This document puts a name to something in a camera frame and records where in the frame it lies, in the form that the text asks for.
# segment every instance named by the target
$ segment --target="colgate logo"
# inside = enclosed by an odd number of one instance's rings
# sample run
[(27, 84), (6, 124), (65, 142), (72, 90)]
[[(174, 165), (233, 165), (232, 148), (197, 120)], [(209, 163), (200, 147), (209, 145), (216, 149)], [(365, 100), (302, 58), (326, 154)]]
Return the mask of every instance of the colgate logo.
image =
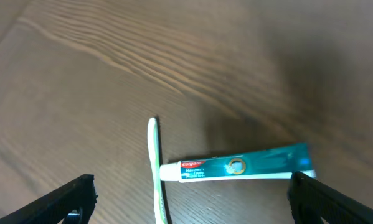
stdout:
[(205, 161), (182, 162), (181, 167), (187, 168), (187, 169), (196, 168), (200, 166), (201, 164), (203, 164), (204, 162)]

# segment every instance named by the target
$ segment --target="toothpaste tube cap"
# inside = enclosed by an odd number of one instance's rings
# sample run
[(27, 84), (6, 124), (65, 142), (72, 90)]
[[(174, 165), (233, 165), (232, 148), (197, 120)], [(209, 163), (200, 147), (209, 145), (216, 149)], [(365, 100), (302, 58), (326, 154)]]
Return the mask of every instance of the toothpaste tube cap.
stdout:
[(179, 181), (181, 179), (181, 164), (175, 162), (160, 166), (161, 181)]

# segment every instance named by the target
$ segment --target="white toothbrush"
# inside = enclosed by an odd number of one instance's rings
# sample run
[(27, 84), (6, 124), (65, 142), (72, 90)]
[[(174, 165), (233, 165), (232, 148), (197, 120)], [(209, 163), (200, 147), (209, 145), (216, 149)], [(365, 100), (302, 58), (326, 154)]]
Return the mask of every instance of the white toothbrush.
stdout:
[(156, 118), (150, 118), (148, 124), (148, 149), (151, 172), (153, 175), (154, 189), (154, 217), (156, 224), (167, 224), (166, 209), (163, 200), (163, 191), (160, 180), (160, 159), (159, 159), (159, 131)]

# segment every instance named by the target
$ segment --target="toothpaste tube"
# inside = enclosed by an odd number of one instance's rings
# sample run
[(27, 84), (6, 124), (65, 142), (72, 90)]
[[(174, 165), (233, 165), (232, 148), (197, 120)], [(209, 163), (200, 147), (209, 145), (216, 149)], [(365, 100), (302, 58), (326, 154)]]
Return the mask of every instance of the toothpaste tube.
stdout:
[(308, 146), (292, 146), (160, 166), (162, 181), (196, 182), (233, 179), (290, 179), (294, 171), (316, 177)]

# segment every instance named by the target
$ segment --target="wooden table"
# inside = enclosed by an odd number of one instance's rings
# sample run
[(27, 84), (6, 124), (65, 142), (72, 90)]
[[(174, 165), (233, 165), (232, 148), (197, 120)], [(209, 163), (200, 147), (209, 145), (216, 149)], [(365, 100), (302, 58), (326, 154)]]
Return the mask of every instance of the wooden table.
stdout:
[[(90, 173), (91, 223), (154, 223), (154, 115), (164, 162), (304, 141), (318, 180), (373, 208), (373, 1), (16, 4), (0, 13), (0, 217)], [(173, 223), (293, 223), (287, 187), (166, 183)]]

